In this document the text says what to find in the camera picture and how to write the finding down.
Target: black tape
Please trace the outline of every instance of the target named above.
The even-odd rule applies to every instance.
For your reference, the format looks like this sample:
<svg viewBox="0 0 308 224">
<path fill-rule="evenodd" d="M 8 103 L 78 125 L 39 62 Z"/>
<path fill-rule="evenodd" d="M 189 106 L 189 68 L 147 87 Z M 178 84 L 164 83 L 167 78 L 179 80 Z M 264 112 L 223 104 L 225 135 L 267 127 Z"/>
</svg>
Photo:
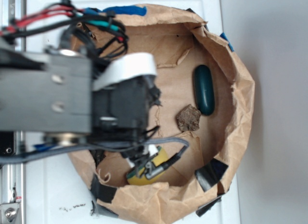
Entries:
<svg viewBox="0 0 308 224">
<path fill-rule="evenodd" d="M 96 199 L 99 199 L 106 203 L 111 203 L 116 194 L 117 188 L 103 185 L 99 182 L 96 175 L 94 175 L 91 184 L 91 193 Z"/>
<path fill-rule="evenodd" d="M 228 165 L 219 160 L 212 159 L 207 165 L 194 172 L 203 191 L 207 191 L 216 185 L 227 170 Z"/>
<path fill-rule="evenodd" d="M 221 201 L 221 196 L 215 199 L 214 201 L 211 201 L 210 203 L 206 204 L 205 206 L 202 206 L 196 211 L 196 214 L 201 217 L 206 212 L 208 212 L 217 202 Z"/>
<path fill-rule="evenodd" d="M 91 210 L 91 216 L 93 216 L 93 214 L 97 213 L 97 214 L 101 214 L 101 215 L 111 217 L 111 218 L 118 218 L 119 217 L 119 215 L 112 212 L 110 209 L 106 208 L 105 206 L 101 206 L 94 201 L 92 201 L 92 205 L 93 205 L 93 209 Z"/>
</svg>

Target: brown rock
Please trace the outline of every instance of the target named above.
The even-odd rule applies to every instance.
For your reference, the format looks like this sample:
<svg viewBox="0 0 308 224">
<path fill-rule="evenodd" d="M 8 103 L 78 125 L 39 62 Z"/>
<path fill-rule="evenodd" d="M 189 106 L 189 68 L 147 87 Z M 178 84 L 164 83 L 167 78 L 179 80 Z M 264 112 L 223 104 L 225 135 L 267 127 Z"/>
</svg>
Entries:
<svg viewBox="0 0 308 224">
<path fill-rule="evenodd" d="M 201 112 L 193 107 L 188 105 L 183 108 L 177 115 L 178 127 L 181 131 L 196 131 L 199 129 Z"/>
</svg>

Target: screw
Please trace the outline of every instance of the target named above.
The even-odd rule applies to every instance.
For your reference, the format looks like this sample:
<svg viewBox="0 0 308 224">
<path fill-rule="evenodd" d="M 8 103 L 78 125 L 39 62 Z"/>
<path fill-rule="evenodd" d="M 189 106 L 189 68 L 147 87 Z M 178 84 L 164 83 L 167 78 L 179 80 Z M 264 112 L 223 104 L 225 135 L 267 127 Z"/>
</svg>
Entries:
<svg viewBox="0 0 308 224">
<path fill-rule="evenodd" d="M 53 82 L 57 84 L 64 84 L 64 77 L 59 75 L 52 75 L 51 79 Z"/>
<path fill-rule="evenodd" d="M 5 217 L 9 220 L 13 220 L 16 214 L 16 210 L 14 210 L 13 208 L 8 208 L 4 213 Z"/>
<path fill-rule="evenodd" d="M 9 154 L 9 153 L 12 152 L 12 149 L 10 147 L 8 147 L 5 151 Z"/>
<path fill-rule="evenodd" d="M 61 101 L 57 101 L 57 102 L 52 104 L 51 108 L 55 112 L 62 113 L 62 112 L 64 112 L 64 103 L 61 102 Z"/>
</svg>

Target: dark green capsule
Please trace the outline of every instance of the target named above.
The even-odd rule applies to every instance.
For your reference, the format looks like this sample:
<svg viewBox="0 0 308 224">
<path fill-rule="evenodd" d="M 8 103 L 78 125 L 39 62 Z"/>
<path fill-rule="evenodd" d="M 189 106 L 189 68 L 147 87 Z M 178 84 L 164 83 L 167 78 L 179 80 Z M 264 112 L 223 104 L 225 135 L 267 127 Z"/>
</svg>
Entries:
<svg viewBox="0 0 308 224">
<path fill-rule="evenodd" d="M 209 116 L 214 112 L 215 99 L 210 69 L 205 65 L 196 67 L 193 73 L 194 94 L 198 109 Z"/>
</svg>

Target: yellow object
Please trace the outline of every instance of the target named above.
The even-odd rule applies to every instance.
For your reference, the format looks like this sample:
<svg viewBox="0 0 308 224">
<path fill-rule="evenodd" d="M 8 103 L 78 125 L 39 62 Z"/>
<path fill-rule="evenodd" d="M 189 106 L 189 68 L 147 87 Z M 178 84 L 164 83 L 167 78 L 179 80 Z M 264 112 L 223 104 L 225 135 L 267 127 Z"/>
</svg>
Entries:
<svg viewBox="0 0 308 224">
<path fill-rule="evenodd" d="M 158 148 L 158 155 L 152 159 L 152 162 L 155 166 L 160 165 L 161 163 L 168 160 L 168 155 L 166 151 L 159 146 Z M 139 174 L 143 173 L 144 167 L 139 170 Z M 158 174 L 156 177 L 152 178 L 151 180 L 146 179 L 146 177 L 143 175 L 141 178 L 138 178 L 136 176 L 135 170 L 129 172 L 126 175 L 127 181 L 129 184 L 133 185 L 145 185 L 145 184 L 152 184 L 154 183 L 164 172 Z"/>
</svg>

